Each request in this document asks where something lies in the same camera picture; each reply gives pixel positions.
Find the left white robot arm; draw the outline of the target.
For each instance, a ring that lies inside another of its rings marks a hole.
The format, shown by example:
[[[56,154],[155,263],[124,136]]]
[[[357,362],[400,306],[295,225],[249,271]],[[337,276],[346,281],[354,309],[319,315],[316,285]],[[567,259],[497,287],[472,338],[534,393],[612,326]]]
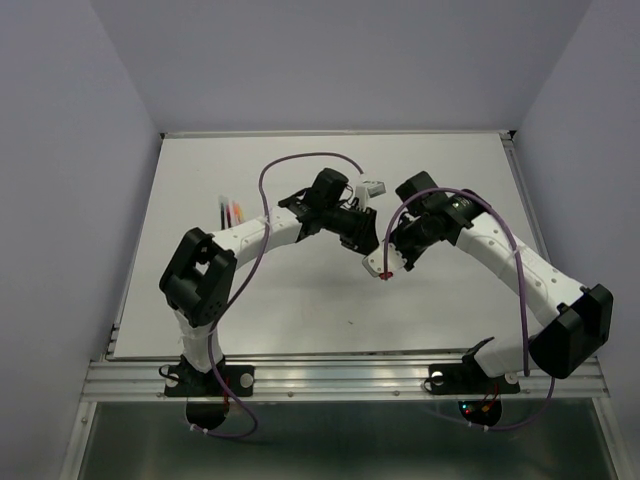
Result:
[[[168,387],[190,387],[215,392],[222,382],[217,324],[240,292],[232,287],[236,271],[247,263],[258,265],[275,249],[298,243],[326,230],[341,245],[359,255],[379,245],[376,212],[371,199],[385,193],[380,181],[361,179],[352,199],[340,172],[325,168],[313,184],[278,202],[266,214],[226,230],[206,233],[189,230],[182,238],[159,282],[178,322],[183,342],[180,362],[162,367]]]

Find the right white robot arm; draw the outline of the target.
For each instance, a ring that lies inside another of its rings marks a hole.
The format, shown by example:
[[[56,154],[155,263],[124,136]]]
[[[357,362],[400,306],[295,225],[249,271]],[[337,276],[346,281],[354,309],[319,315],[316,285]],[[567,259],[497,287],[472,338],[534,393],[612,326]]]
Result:
[[[515,236],[483,198],[438,186],[420,172],[396,189],[394,212],[381,246],[381,279],[411,270],[438,242],[448,242],[486,267],[519,301],[520,332],[488,337],[464,355],[460,378],[482,390],[495,378],[536,366],[555,379],[569,377],[609,338],[613,294],[565,275]]]

